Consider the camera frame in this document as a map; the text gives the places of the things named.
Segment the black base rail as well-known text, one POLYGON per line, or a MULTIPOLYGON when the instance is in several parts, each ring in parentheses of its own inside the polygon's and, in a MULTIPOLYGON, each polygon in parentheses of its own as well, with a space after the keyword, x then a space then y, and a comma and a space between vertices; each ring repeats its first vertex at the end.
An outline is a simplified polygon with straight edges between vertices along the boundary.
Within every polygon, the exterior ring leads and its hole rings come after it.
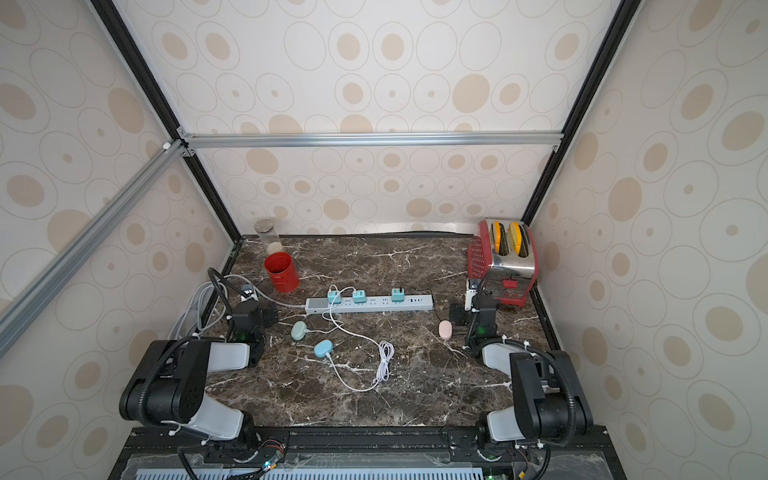
POLYGON ((565 447, 492 444, 476 427, 258 427, 255 442, 136 428, 112 479, 623 479, 607 430, 565 447))

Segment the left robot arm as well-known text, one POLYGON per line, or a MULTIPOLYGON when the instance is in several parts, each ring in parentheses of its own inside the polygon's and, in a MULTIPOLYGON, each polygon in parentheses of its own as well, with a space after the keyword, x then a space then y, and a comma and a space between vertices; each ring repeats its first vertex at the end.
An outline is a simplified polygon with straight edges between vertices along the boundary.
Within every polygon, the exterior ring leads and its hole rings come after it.
POLYGON ((186 336, 150 344, 118 402, 121 417, 148 428, 187 430, 217 442, 254 447, 260 442, 251 414, 224 405, 205 391, 210 373, 256 366, 267 346, 266 329, 277 323, 274 308, 263 308, 217 270, 208 270, 222 300, 228 331, 223 338, 186 336))

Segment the clear glass jar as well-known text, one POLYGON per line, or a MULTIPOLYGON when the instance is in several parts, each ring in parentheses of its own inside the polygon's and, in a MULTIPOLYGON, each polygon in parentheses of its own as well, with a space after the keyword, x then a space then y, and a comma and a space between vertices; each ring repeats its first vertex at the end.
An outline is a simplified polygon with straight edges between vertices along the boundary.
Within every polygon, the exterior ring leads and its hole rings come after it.
POLYGON ((257 220, 254 224, 254 231, 261 240, 268 256, 284 251, 273 219, 262 218, 257 220))

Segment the green earbud case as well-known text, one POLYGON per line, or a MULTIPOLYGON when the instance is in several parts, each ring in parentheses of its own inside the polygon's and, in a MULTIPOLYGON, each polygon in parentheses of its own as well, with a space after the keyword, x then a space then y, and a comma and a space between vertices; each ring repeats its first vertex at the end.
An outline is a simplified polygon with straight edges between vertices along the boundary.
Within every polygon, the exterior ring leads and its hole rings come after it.
POLYGON ((303 340, 307 335, 308 327, 304 321, 297 321, 291 328, 291 338, 295 342, 303 340))

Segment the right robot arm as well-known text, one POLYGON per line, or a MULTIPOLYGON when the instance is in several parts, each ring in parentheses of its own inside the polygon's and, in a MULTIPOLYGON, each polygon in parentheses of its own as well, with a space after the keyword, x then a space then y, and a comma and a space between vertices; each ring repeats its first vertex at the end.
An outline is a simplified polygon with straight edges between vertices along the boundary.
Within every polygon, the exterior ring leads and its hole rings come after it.
POLYGON ((565 446, 594 426, 576 369, 563 350, 543 351, 529 342, 500 335, 496 314, 501 302, 469 280, 462 305, 453 304, 450 320, 467 327, 468 355, 511 380, 513 405, 479 421, 493 443, 535 442, 565 446))

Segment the red silver toaster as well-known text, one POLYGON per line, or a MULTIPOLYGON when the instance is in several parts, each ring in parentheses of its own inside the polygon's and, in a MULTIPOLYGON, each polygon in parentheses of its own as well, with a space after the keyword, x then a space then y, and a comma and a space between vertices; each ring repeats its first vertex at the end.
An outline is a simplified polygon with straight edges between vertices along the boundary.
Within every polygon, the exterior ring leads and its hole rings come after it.
POLYGON ((505 305, 522 307, 537 279, 539 262, 527 225, 481 220, 467 250, 468 289, 505 305))

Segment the diagonal aluminium rail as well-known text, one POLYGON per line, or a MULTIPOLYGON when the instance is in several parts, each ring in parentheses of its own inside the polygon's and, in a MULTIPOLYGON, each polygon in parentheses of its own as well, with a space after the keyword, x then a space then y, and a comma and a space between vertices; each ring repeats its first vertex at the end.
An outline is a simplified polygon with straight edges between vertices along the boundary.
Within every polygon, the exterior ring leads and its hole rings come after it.
POLYGON ((183 147, 184 143, 180 139, 164 145, 78 236, 66 245, 63 252, 11 302, 1 317, 2 354, 12 348, 154 182, 181 156, 183 147))

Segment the pink earbud case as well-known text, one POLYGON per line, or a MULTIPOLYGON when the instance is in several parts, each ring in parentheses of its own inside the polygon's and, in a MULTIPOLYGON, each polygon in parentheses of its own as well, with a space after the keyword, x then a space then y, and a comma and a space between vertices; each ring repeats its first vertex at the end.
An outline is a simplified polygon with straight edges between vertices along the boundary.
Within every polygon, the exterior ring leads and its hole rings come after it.
POLYGON ((438 336, 443 341, 448 341, 453 336, 453 325, 450 321, 443 320, 438 324, 438 336))

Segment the teal charger with black cable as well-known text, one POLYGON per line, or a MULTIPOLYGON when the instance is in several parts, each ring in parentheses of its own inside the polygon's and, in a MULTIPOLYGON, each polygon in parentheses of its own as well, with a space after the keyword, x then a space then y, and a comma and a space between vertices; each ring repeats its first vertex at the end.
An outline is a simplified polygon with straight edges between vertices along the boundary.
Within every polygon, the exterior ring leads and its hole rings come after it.
POLYGON ((393 288, 391 290, 391 299, 395 303, 400 303, 405 301, 405 291, 403 288, 393 288))

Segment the horizontal aluminium rail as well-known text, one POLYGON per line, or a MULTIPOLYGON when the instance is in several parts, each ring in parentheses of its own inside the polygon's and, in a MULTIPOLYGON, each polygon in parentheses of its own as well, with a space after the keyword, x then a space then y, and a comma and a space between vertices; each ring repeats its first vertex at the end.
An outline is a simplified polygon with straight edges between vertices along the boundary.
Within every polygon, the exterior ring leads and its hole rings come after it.
POLYGON ((379 132, 302 134, 186 134, 193 149, 441 147, 474 145, 558 145, 559 131, 379 132))

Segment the red metal cup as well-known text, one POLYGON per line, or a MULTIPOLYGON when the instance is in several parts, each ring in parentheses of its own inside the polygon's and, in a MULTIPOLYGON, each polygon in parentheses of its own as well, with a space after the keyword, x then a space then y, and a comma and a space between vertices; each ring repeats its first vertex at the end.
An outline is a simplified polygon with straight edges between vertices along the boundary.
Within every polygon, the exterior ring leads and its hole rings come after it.
POLYGON ((299 275, 290 254, 276 252, 269 255, 264 260, 264 268, 277 292, 291 293, 299 287, 299 275))

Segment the blue earbud case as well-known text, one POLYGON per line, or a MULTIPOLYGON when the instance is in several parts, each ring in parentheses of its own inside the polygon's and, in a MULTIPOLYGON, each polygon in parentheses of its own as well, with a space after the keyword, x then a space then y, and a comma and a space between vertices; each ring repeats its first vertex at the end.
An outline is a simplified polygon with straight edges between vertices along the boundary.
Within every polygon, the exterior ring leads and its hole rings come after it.
POLYGON ((319 358, 323 359, 328 357, 333 351, 333 343, 331 340, 322 340, 314 347, 314 355, 319 358))

